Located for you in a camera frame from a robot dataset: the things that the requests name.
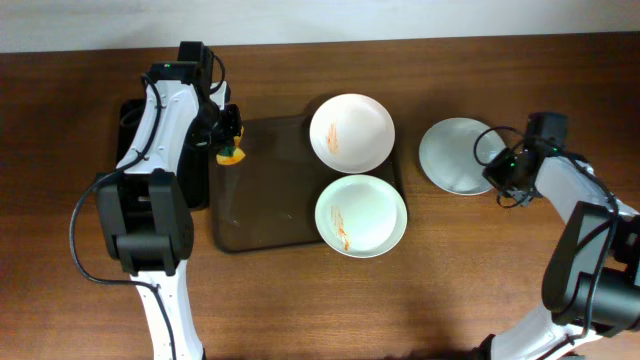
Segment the yellow green sponge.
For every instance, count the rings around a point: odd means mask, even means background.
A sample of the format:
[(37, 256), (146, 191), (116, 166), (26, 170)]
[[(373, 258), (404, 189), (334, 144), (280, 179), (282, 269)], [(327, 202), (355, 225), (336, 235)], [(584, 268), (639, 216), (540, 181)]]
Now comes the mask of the yellow green sponge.
[(216, 163), (221, 166), (232, 166), (241, 162), (245, 157), (245, 152), (240, 148), (240, 143), (244, 135), (244, 128), (233, 137), (233, 144), (223, 147), (216, 154)]

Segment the light blue plate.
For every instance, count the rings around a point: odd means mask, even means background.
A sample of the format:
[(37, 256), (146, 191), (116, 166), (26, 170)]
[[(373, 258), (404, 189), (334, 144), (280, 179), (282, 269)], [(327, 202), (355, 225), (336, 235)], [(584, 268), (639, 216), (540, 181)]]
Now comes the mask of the light blue plate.
[(439, 188), (456, 195), (474, 196), (493, 186), (483, 177), (483, 163), (493, 160), (506, 144), (495, 132), (476, 139), (488, 129), (471, 118), (449, 118), (427, 130), (419, 145), (419, 162), (426, 176)]

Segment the pink white plate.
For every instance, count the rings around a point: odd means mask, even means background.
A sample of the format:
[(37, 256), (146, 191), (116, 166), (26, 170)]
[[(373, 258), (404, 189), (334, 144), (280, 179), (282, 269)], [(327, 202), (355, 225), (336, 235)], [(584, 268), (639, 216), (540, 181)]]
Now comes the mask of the pink white plate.
[(329, 168), (347, 174), (364, 173), (390, 155), (395, 126), (389, 112), (375, 99), (341, 94), (315, 111), (309, 139), (317, 157)]

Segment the light green plate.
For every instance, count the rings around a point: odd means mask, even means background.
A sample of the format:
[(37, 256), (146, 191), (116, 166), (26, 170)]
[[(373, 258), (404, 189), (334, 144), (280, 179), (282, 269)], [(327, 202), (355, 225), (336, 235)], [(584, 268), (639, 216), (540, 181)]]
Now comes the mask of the light green plate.
[(408, 225), (408, 210), (388, 182), (371, 175), (349, 175), (328, 185), (314, 210), (322, 240), (353, 258), (373, 258), (396, 247)]

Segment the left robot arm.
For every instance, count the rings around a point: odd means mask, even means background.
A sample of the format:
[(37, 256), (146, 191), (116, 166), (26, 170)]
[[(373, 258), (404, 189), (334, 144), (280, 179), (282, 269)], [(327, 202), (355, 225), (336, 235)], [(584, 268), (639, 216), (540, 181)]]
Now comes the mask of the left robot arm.
[(241, 161), (244, 128), (209, 60), (155, 64), (142, 82), (145, 105), (131, 145), (90, 190), (109, 256), (128, 276), (119, 283), (142, 300), (154, 357), (203, 359), (186, 280), (193, 207), (180, 181), (205, 172), (211, 153), (223, 165)]

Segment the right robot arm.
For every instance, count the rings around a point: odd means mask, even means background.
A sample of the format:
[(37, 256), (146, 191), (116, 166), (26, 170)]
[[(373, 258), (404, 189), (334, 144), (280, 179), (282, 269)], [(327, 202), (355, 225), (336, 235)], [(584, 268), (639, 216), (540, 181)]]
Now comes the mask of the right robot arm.
[(588, 161), (549, 142), (501, 151), (484, 177), (519, 205), (547, 199), (565, 228), (546, 267), (541, 303), (488, 336), (478, 359), (560, 359), (585, 343), (639, 329), (639, 213)]

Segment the black plastic tray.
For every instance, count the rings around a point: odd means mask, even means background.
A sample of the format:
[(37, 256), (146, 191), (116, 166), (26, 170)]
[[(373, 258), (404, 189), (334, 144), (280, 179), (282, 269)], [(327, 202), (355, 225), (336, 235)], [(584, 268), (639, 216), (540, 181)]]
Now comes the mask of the black plastic tray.
[[(131, 145), (144, 112), (143, 99), (125, 101), (120, 107), (116, 159), (120, 162)], [(182, 151), (177, 181), (192, 211), (209, 205), (209, 155), (204, 151), (185, 148)]]

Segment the brown serving tray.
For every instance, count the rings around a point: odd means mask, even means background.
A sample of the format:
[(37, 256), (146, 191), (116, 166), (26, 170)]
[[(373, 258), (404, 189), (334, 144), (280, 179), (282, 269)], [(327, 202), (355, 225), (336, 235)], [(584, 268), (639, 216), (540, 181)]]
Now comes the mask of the brown serving tray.
[[(328, 185), (349, 174), (317, 157), (310, 122), (304, 116), (246, 121), (240, 144), (246, 157), (232, 166), (211, 164), (212, 234), (219, 250), (240, 254), (326, 244), (316, 228), (315, 205)], [(363, 174), (388, 182), (405, 201), (395, 154)]]

